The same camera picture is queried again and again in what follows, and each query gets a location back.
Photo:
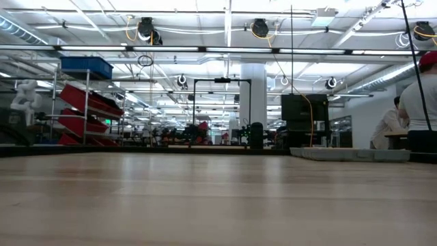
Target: black pole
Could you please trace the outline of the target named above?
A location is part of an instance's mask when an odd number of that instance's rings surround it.
[[[196,83],[198,82],[197,79],[194,80],[194,96],[193,96],[193,125],[195,124],[195,117],[196,117]]]
[[[423,95],[422,80],[421,80],[421,75],[419,72],[419,67],[417,66],[417,58],[416,58],[416,53],[414,51],[414,44],[412,43],[410,24],[408,24],[408,17],[407,17],[407,11],[406,11],[405,5],[404,5],[404,0],[401,0],[401,4],[402,4],[402,12],[404,13],[405,25],[406,25],[407,33],[408,33],[408,39],[410,41],[410,48],[411,48],[411,53],[412,53],[412,60],[414,62],[414,69],[416,70],[417,83],[419,84],[419,91],[421,93],[423,112],[425,114],[425,119],[426,119],[426,124],[428,125],[428,129],[430,131],[432,131],[431,123],[429,123],[428,110],[426,109],[425,96]]]
[[[292,25],[292,94],[294,92],[294,38],[293,38],[293,5],[290,6],[291,7],[291,11],[290,11],[290,20],[291,20],[291,25]]]
[[[247,81],[249,83],[249,126],[251,125],[251,114],[252,114],[252,80]]]

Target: table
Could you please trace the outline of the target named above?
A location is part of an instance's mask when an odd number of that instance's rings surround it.
[[[389,138],[389,150],[402,150],[408,148],[408,131],[390,132],[384,135]]]

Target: white robot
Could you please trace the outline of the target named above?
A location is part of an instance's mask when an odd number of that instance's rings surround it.
[[[42,104],[41,95],[36,94],[35,91],[37,86],[38,82],[35,80],[24,80],[17,86],[17,94],[11,104],[11,109],[25,112],[27,126],[33,124],[34,109],[38,109]]]

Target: person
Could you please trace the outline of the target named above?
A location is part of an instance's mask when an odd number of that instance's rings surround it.
[[[408,145],[413,152],[437,152],[437,52],[429,52],[419,62],[423,97],[429,117],[429,126],[425,112],[419,83],[408,86],[401,95],[399,116],[410,119],[408,129]]]
[[[394,99],[395,106],[389,109],[376,126],[375,132],[370,139],[372,150],[388,150],[389,138],[385,137],[390,132],[403,132],[407,129],[407,120],[402,120],[398,116],[399,96]]]

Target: column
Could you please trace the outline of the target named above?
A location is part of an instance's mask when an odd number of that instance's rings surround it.
[[[241,64],[240,79],[252,79],[251,123],[267,123],[266,64]],[[249,84],[240,82],[240,127],[249,121]]]

